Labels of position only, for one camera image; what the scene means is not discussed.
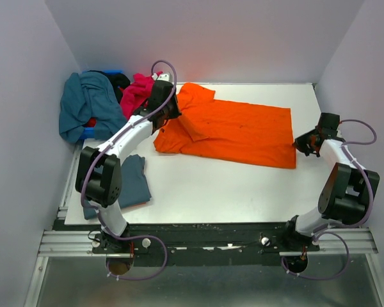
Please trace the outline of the orange t shirt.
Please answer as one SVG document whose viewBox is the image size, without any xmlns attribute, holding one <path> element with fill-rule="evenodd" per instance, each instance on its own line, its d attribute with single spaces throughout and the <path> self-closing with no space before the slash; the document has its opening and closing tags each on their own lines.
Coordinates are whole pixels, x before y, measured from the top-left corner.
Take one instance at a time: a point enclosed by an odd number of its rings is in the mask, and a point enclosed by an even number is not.
<svg viewBox="0 0 384 307">
<path fill-rule="evenodd" d="M 177 99 L 181 115 L 159 130 L 157 152 L 296 168 L 290 109 L 218 100 L 194 83 L 183 85 Z"/>
</svg>

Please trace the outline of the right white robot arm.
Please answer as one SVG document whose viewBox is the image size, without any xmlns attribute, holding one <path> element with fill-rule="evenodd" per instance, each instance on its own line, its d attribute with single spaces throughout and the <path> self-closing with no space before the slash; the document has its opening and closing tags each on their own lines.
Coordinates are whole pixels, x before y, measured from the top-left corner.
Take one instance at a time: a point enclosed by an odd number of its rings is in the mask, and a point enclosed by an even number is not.
<svg viewBox="0 0 384 307">
<path fill-rule="evenodd" d="M 339 126 L 346 122 L 366 126 L 373 139 L 346 141 L 339 136 Z M 297 151 L 307 157 L 322 157 L 332 170 L 319 195 L 317 207 L 286 222 L 281 236 L 286 249 L 297 250 L 330 228 L 358 228 L 368 220 L 380 176 L 362 166 L 348 146 L 371 145 L 376 140 L 377 134 L 369 124 L 361 120 L 341 120 L 333 113 L 321 113 L 315 128 L 294 140 L 292 145 Z"/>
</svg>

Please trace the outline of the grey blue t shirt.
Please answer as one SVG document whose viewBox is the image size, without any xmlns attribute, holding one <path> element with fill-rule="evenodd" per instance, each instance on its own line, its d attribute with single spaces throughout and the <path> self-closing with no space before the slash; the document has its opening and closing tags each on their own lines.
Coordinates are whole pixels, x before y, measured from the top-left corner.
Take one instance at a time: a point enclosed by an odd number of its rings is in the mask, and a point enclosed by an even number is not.
<svg viewBox="0 0 384 307">
<path fill-rule="evenodd" d="M 137 206 L 139 203 L 149 202 L 151 193 L 145 176 L 145 158 L 130 155 L 121 166 L 122 188 L 118 197 L 121 209 Z"/>
</svg>

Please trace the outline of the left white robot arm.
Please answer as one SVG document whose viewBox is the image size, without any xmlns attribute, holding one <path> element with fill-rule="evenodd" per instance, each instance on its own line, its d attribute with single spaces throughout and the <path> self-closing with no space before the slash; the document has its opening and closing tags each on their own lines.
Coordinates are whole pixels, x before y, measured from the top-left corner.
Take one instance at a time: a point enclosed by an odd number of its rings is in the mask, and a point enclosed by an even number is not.
<svg viewBox="0 0 384 307">
<path fill-rule="evenodd" d="M 118 198 L 122 190 L 122 163 L 145 139 L 168 120 L 181 115 L 176 98 L 176 85 L 170 81 L 154 82 L 147 106 L 141 107 L 111 138 L 97 147 L 81 150 L 76 176 L 76 191 L 81 206 L 93 209 L 108 234 L 107 245 L 116 253 L 128 248 L 125 232 L 127 221 L 121 213 Z"/>
</svg>

